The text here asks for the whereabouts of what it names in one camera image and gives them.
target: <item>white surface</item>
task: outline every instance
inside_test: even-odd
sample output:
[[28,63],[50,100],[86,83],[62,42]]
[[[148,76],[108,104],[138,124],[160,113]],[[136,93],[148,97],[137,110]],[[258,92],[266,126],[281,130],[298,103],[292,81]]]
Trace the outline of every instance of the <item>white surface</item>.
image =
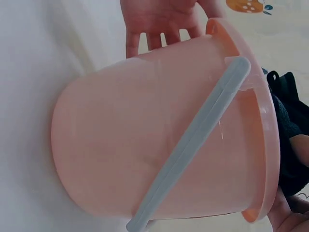
[[[107,12],[104,2],[97,1],[96,7]],[[81,39],[63,13],[58,0],[0,0],[2,232],[126,231],[126,220],[94,218],[80,210],[55,172],[50,150],[53,105],[63,87],[84,72],[73,53],[84,56]],[[121,22],[120,12],[117,16]],[[119,43],[105,45],[117,50]],[[100,51],[89,57],[104,58]],[[78,58],[88,71],[99,66],[82,56]],[[124,53],[112,58],[124,58]]]
[[[304,21],[308,1],[267,4],[271,2],[273,15],[229,9],[227,13],[261,65],[280,73],[292,71],[302,99],[309,103],[309,30]],[[201,22],[206,22],[204,14]],[[1,231],[124,232],[126,220],[94,218],[68,198],[49,144],[53,105],[64,86],[125,57],[118,0],[0,0],[0,29]],[[144,51],[145,40],[141,45]],[[167,220],[152,230],[268,232],[271,228],[267,220],[249,225],[234,214]]]

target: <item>black fabric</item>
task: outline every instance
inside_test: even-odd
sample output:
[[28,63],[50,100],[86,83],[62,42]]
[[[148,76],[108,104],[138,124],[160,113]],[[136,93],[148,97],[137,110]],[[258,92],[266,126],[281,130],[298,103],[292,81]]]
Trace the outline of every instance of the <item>black fabric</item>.
[[292,149],[290,138],[309,135],[309,107],[299,100],[295,78],[291,72],[279,77],[275,71],[267,75],[279,128],[281,166],[279,185],[285,196],[301,191],[309,182],[309,168]]

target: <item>gray handle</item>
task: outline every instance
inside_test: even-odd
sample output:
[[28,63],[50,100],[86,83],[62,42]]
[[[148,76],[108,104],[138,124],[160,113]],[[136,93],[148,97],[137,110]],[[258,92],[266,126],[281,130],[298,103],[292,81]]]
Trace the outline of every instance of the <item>gray handle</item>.
[[227,67],[153,181],[136,215],[126,225],[128,232],[142,232],[145,229],[152,214],[174,187],[221,119],[250,69],[250,62],[244,57],[235,58]]

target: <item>finger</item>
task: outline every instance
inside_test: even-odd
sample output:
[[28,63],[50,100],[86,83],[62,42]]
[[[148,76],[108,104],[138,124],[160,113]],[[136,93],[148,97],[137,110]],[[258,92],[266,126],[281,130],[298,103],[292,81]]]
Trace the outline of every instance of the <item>finger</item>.
[[140,34],[126,32],[126,58],[139,54]]
[[199,26],[195,26],[193,28],[189,28],[187,29],[190,38],[196,38],[196,37],[200,37],[202,35],[202,30]]
[[160,34],[146,34],[146,37],[149,51],[162,47]]
[[309,167],[309,136],[299,134],[290,138],[290,142],[299,160]]
[[208,18],[225,18],[225,11],[218,0],[198,0]]
[[268,214],[269,221],[274,231],[277,231],[284,221],[291,215],[292,211],[289,204],[282,193],[281,189],[278,190],[275,202]]
[[164,35],[165,35],[165,40],[166,40],[167,45],[180,42],[180,34],[178,30],[165,33]]
[[291,210],[295,213],[305,214],[309,212],[309,202],[298,196],[289,197],[288,203]]
[[308,220],[308,217],[303,214],[292,213],[281,189],[278,189],[275,202],[268,214],[268,218],[274,232],[291,232],[296,226]]

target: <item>white fabric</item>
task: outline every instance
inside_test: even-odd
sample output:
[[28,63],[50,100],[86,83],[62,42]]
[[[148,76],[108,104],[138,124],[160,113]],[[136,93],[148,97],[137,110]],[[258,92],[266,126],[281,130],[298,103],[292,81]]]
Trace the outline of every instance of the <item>white fabric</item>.
[[[109,0],[89,2],[95,3],[96,8],[83,6],[81,2],[77,5],[76,0],[0,0],[0,230],[3,232],[126,231],[125,219],[95,218],[77,207],[64,191],[51,156],[50,122],[58,94],[84,72],[124,58],[124,52],[119,52],[124,48],[111,44],[120,44],[117,38],[106,36],[105,46],[115,47],[107,59],[104,47],[98,42],[100,37],[94,37],[92,43],[87,41],[90,37],[79,37],[81,28],[70,22],[71,16],[76,17],[69,14],[72,10],[85,12],[80,15],[84,23],[94,25],[101,19],[97,33],[104,34],[108,28],[105,20],[116,11],[118,18],[113,16],[114,25],[110,27],[124,26],[119,5],[110,4]],[[98,14],[99,9],[104,16],[93,23],[87,16],[91,10],[97,10]],[[84,51],[95,48],[96,53]]]

